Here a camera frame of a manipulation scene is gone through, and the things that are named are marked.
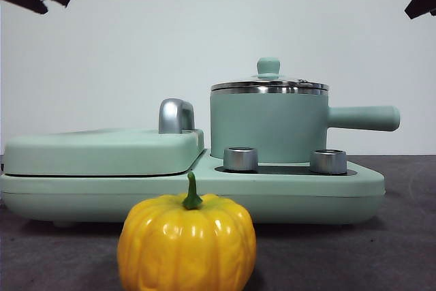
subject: pot lid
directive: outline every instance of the pot lid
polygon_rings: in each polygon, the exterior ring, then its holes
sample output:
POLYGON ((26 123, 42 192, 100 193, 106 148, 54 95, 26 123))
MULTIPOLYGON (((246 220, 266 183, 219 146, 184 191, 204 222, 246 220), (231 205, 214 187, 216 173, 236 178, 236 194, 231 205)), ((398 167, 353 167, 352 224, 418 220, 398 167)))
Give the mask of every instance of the pot lid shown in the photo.
POLYGON ((262 57, 258 61, 258 74, 243 80, 218 83, 211 90, 245 88, 245 87, 296 87, 302 89, 319 89, 328 91, 328 85, 309 82, 301 78, 290 78, 279 74, 280 60, 275 57, 262 57))

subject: yellow pumpkin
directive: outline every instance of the yellow pumpkin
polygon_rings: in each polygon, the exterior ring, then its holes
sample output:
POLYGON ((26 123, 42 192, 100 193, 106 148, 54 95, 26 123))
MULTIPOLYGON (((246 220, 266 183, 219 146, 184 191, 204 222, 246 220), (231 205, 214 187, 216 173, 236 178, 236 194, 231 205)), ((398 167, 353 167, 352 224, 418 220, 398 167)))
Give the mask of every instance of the yellow pumpkin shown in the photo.
POLYGON ((126 291, 241 291, 253 272, 256 241, 248 211, 233 200, 196 193, 134 206, 118 244, 126 291))

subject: pot handle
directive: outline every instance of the pot handle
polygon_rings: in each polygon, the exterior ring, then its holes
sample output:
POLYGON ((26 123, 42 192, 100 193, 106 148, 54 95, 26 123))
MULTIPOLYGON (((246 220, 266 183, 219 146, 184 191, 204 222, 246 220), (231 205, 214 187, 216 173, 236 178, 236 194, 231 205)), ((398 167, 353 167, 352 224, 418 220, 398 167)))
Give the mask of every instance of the pot handle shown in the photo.
POLYGON ((399 125, 400 112, 394 106, 330 107, 328 112, 329 127, 395 131, 399 125))

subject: lid knob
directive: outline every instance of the lid knob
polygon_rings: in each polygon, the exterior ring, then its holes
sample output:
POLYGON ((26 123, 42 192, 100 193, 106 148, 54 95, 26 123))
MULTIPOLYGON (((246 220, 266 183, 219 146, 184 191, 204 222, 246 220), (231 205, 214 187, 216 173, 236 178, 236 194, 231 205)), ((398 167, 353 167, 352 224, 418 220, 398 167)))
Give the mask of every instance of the lid knob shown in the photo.
POLYGON ((280 60, 275 57, 262 57, 258 60, 258 77, 274 79, 279 77, 280 60))

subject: silver handle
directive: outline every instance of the silver handle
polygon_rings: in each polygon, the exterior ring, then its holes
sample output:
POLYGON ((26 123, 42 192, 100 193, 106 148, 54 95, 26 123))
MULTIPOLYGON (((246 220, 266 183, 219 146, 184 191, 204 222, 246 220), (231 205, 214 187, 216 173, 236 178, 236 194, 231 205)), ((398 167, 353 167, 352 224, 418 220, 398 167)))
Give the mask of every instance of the silver handle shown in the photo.
POLYGON ((193 106, 177 98, 165 99, 159 108, 159 133, 182 133, 195 129, 193 106))

